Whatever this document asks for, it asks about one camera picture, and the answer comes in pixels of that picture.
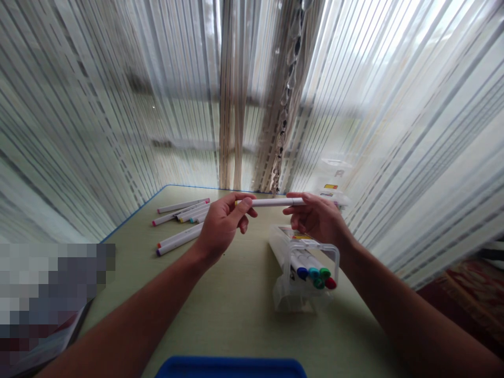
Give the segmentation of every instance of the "table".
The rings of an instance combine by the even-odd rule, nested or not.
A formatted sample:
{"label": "table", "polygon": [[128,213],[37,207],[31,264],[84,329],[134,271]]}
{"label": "table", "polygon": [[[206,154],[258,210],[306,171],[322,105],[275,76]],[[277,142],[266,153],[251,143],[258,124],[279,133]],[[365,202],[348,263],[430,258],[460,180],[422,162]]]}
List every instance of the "table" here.
{"label": "table", "polygon": [[[192,245],[155,255],[157,242],[191,227],[174,221],[153,227],[158,207],[205,197],[215,201],[228,193],[167,186],[113,233],[106,243],[116,245],[115,279],[95,298],[80,336]],[[238,231],[222,259],[196,285],[142,376],[155,376],[172,355],[294,358],[308,377],[406,376],[384,332],[341,271],[335,299],[324,312],[274,311],[271,293],[281,269],[268,244],[268,227],[289,224],[289,217],[279,207],[257,212],[247,234]]]}

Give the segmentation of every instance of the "string curtain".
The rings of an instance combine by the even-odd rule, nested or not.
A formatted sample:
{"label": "string curtain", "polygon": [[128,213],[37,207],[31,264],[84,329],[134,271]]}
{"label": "string curtain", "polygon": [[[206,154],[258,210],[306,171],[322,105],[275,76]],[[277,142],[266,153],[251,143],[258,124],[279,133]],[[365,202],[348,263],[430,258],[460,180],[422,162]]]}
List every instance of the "string curtain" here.
{"label": "string curtain", "polygon": [[313,190],[332,159],[352,232],[421,287],[503,232],[503,15],[1,0],[0,240],[96,243],[164,185]]}

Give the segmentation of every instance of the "red marker cap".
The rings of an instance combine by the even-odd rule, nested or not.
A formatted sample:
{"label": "red marker cap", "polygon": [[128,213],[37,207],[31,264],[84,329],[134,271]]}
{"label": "red marker cap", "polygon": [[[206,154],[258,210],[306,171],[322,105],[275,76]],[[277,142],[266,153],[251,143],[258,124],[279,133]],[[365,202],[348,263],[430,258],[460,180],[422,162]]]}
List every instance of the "red marker cap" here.
{"label": "red marker cap", "polygon": [[336,288],[336,282],[331,278],[329,277],[326,281],[326,285],[325,287],[327,287],[329,290],[334,290]]}

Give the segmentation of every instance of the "pixelated area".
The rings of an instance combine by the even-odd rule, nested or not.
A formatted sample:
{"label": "pixelated area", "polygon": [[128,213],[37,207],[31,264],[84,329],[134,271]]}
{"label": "pixelated area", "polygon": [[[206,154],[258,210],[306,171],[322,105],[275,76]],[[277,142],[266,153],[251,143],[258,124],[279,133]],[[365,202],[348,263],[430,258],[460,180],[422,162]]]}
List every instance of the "pixelated area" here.
{"label": "pixelated area", "polygon": [[115,244],[0,244],[0,376],[114,279]]}

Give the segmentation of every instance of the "hand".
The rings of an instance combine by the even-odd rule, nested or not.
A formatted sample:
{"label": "hand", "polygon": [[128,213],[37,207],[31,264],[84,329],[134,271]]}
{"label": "hand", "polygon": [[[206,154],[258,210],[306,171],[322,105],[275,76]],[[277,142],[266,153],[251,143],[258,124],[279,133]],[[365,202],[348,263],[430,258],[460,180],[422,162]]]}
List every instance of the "hand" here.
{"label": "hand", "polygon": [[358,244],[334,202],[310,193],[287,193],[287,197],[302,197],[306,203],[306,206],[290,206],[283,210],[285,215],[292,214],[292,229],[321,243],[333,244],[340,251]]}
{"label": "hand", "polygon": [[248,218],[245,214],[252,218],[257,217],[251,198],[256,199],[253,194],[235,192],[210,205],[201,234],[194,244],[195,249],[204,254],[209,266],[221,258],[233,241],[237,228],[242,234],[247,232]]}

